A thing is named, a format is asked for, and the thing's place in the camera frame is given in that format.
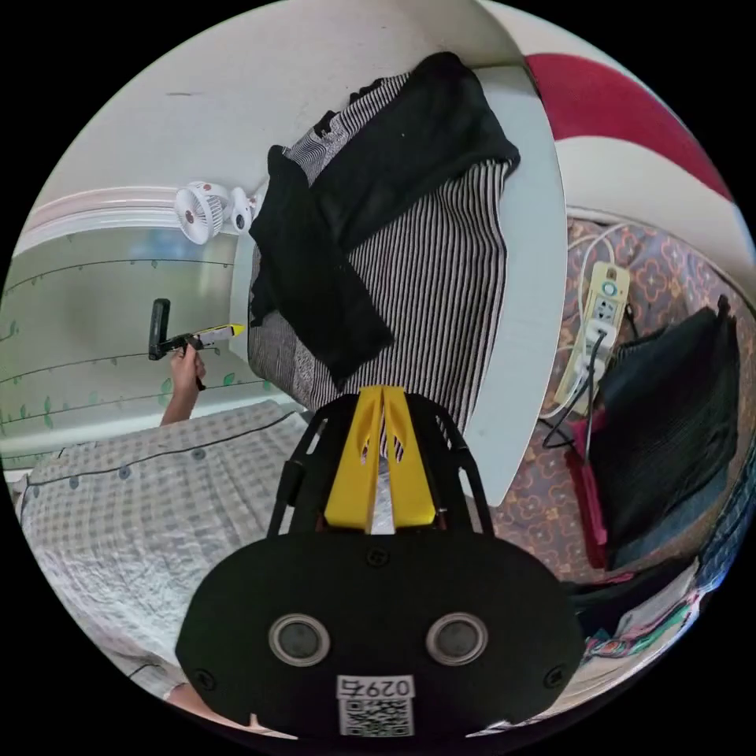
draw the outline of patterned carpet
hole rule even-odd
[[[569,242],[601,233],[603,227],[572,219]],[[728,471],[728,485],[712,501],[711,507],[690,528],[642,561],[629,565],[637,570],[658,564],[667,558],[693,554],[706,538],[725,503],[745,461],[750,440],[756,432],[756,320],[743,298],[729,287],[714,269],[688,245],[654,228],[627,225],[607,237],[618,265],[629,269],[632,304],[636,327],[641,335],[665,324],[679,323],[696,310],[717,307],[720,294],[730,301],[738,321],[740,348],[739,442]],[[571,344],[579,330],[577,282],[580,264],[591,239],[569,251],[565,308],[560,346]],[[606,245],[599,243],[587,263],[587,282],[592,263],[606,260]],[[633,339],[627,320],[619,342]],[[543,411],[554,404],[554,392],[569,360],[570,352],[557,353],[552,380]],[[540,559],[560,580],[591,583],[611,577],[612,573],[593,569],[585,553],[580,511],[573,484],[564,460],[564,450],[544,450],[542,441],[547,428],[536,426],[517,475],[504,501],[492,510],[496,534],[515,543]]]

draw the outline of red stripe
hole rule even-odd
[[[732,201],[703,148],[640,84],[616,69],[575,55],[538,53],[526,60],[557,142],[573,136],[632,142],[662,155]]]

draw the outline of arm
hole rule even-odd
[[[199,391],[196,387],[194,391],[185,391],[182,393],[174,391],[171,401],[165,408],[165,413],[163,414],[163,419],[160,421],[160,425],[170,425],[171,423],[177,423],[181,420],[188,420],[191,411],[195,408],[198,396]]]
[[[165,409],[160,425],[188,420],[197,402],[199,396],[197,379],[202,380],[205,377],[205,364],[191,344],[187,346],[185,354],[177,351],[171,357],[171,375],[173,396]]]
[[[268,730],[266,727],[261,727],[258,723],[258,718],[254,714],[250,715],[250,723],[248,726],[242,724],[236,724],[220,714],[216,714],[212,711],[207,704],[197,695],[194,688],[188,683],[179,685],[170,692],[165,699],[168,703],[172,703],[174,706],[178,706],[184,711],[188,711],[194,714],[196,717],[204,717],[213,722],[217,722],[219,725],[227,725],[228,727],[234,727],[237,730],[247,730],[248,732],[255,732],[259,735],[270,735],[279,738],[291,738],[289,735],[284,735],[282,732],[276,732],[275,730]]]

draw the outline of black bag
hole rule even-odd
[[[735,455],[740,358],[726,297],[621,346],[601,383],[590,463],[606,556],[653,528]]]

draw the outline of white clip fan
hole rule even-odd
[[[173,204],[181,230],[195,244],[207,244],[217,236],[223,224],[231,221],[236,233],[250,230],[254,198],[246,196],[241,187],[231,194],[218,183],[192,181],[176,192]]]

